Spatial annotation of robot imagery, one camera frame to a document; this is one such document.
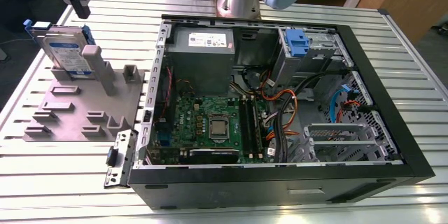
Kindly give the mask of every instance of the floor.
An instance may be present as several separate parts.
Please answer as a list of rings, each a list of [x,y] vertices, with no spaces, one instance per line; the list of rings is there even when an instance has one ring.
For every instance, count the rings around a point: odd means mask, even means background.
[[[62,0],[34,0],[27,2],[27,6],[23,3],[15,3],[11,6],[11,10],[21,10],[22,14],[25,13],[25,18],[22,19],[29,18],[29,15],[34,20],[50,21],[53,23],[58,22],[65,9],[66,4]],[[9,29],[0,24],[0,50],[9,55],[9,58],[0,61],[0,110],[41,49],[33,40],[30,40],[29,34],[23,31],[22,22],[22,20],[17,20],[14,27],[9,27]],[[438,30],[433,29],[418,43],[417,48],[442,82],[448,86],[448,36],[439,35]]]

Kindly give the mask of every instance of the slotted aluminum surface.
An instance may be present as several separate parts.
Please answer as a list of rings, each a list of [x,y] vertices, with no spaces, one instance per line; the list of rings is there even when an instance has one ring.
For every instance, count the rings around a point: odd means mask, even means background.
[[[126,64],[137,64],[146,71],[155,55],[161,15],[215,15],[211,0],[93,0],[90,6],[89,20],[79,19],[69,8],[61,24],[87,23],[113,66],[123,68]],[[448,222],[446,90],[421,56],[403,44],[405,38],[391,27],[391,20],[377,10],[307,5],[295,5],[285,11],[262,5],[262,16],[271,20],[351,25],[437,177],[355,204],[153,212],[131,189],[103,189],[111,143],[27,143],[22,140],[53,79],[51,61],[41,51],[0,114],[0,220],[378,224],[397,222],[399,218],[407,223]]]

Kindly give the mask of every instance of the wire bundle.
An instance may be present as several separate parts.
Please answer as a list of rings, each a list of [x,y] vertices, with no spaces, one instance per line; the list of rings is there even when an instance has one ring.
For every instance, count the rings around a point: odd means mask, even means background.
[[[353,105],[362,106],[362,104],[358,101],[349,101],[345,103],[345,105]],[[337,116],[337,123],[341,123],[343,121],[343,108],[339,109],[338,116]]]
[[[181,82],[185,82],[185,83],[187,83],[189,84],[189,87],[190,87],[190,91],[185,91],[183,93],[181,93],[181,95],[185,95],[185,94],[195,94],[195,89],[194,89],[194,87],[191,86],[191,82],[189,81],[189,80],[185,80],[185,79],[179,79],[178,81],[177,81],[177,83],[181,83]]]

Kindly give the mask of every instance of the green motherboard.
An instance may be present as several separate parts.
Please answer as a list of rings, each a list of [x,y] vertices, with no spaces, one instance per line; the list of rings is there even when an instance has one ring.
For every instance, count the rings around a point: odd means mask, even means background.
[[[193,149],[238,150],[238,163],[267,163],[261,126],[253,129],[254,137],[250,138],[245,134],[249,123],[243,123],[250,118],[255,125],[259,124],[259,114],[266,112],[267,104],[254,99],[249,112],[242,111],[246,105],[246,100],[241,98],[179,97],[170,143],[165,142],[165,147],[155,153],[161,163],[178,164],[187,150]]]

